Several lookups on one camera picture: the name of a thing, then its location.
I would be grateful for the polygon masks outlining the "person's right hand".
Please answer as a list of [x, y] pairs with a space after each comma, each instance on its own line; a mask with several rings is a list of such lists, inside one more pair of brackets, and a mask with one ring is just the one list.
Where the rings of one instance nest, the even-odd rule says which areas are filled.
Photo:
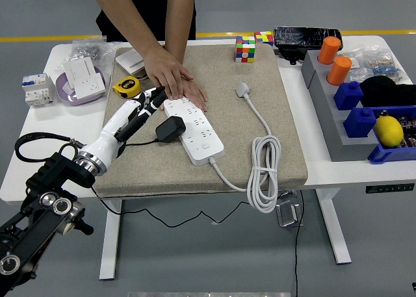
[[142, 57], [146, 73], [155, 86], [163, 86], [168, 98], [183, 97], [183, 79], [191, 81], [194, 78], [171, 53], [156, 45]]

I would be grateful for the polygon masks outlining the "person's left hand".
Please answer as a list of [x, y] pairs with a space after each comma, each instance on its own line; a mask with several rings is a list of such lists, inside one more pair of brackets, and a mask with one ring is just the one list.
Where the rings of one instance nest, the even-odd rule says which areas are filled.
[[181, 94], [174, 95], [169, 88], [164, 91], [166, 97], [169, 100], [181, 99], [183, 97], [188, 98], [195, 106], [202, 111], [207, 111], [207, 94], [205, 90], [195, 81], [182, 78], [180, 83], [182, 84], [183, 91]]

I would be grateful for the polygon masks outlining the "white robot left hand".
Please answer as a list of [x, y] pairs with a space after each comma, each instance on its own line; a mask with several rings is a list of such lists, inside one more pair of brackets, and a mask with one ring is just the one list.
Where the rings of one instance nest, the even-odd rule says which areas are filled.
[[79, 154], [108, 168], [117, 158], [120, 147], [147, 122], [166, 98], [164, 87], [157, 87], [126, 101], [104, 125], [98, 139], [83, 147]]

